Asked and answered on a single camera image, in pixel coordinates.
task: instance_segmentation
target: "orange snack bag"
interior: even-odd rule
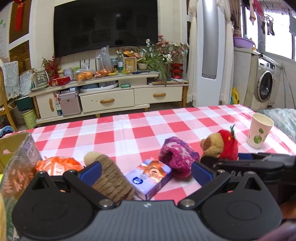
[[[61,176],[68,170],[82,170],[82,165],[72,157],[50,157],[38,161],[36,171],[47,171],[50,176]]]

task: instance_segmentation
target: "wooden chair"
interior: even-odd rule
[[[12,119],[11,111],[15,108],[14,100],[10,100],[7,102],[7,97],[5,93],[5,86],[4,86],[4,76],[3,76],[3,70],[0,67],[0,116],[6,115],[9,124],[11,127],[17,131],[17,127]]]

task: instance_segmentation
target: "red and white checkered tablecloth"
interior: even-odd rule
[[[177,136],[200,155],[200,141],[235,124],[240,153],[255,153],[247,143],[253,111],[242,105],[162,110],[63,123],[30,130],[42,156],[69,156],[83,163],[84,155],[108,155],[124,174],[149,157],[158,157],[164,140]],[[296,154],[296,144],[276,127],[260,152]],[[193,179],[169,181],[152,199],[179,200],[200,188]]]

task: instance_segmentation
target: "drawer handle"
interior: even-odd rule
[[[162,93],[162,94],[153,94],[153,97],[157,98],[157,97],[165,97],[166,93]]]
[[[52,99],[49,99],[49,106],[52,112],[54,112],[54,106],[52,104]]]
[[[115,99],[101,100],[100,103],[101,104],[107,104],[107,103],[113,103],[114,101],[115,101]]]

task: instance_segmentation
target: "red strawberry hat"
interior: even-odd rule
[[[235,139],[233,128],[234,126],[230,127],[231,131],[227,131],[227,130],[218,131],[218,133],[220,133],[224,142],[223,151],[219,156],[219,158],[221,159],[227,159],[230,161],[238,160],[238,142],[237,142],[237,139]]]

